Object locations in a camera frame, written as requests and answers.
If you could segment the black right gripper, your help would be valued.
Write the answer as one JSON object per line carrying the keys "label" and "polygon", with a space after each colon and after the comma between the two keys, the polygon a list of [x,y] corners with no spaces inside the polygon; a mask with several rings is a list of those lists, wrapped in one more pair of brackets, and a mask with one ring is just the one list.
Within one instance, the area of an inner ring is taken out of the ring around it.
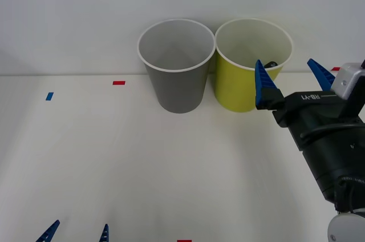
{"label": "black right gripper", "polygon": [[307,65],[323,91],[295,92],[284,98],[262,62],[257,60],[254,70],[256,109],[274,110],[277,124],[289,129],[300,151],[330,135],[339,139],[364,138],[364,122],[358,114],[342,116],[347,101],[329,92],[335,76],[311,58]]}

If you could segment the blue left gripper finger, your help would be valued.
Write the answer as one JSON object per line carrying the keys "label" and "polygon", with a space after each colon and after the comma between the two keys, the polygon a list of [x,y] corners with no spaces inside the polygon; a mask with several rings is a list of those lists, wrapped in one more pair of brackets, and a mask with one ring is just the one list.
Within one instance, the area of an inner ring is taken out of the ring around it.
{"label": "blue left gripper finger", "polygon": [[36,240],[36,242],[51,242],[56,230],[60,225],[60,221],[56,220],[46,231]]}
{"label": "blue left gripper finger", "polygon": [[105,224],[105,226],[103,228],[103,232],[100,236],[99,242],[109,242],[109,241],[110,241],[109,226],[108,226],[108,224]]}

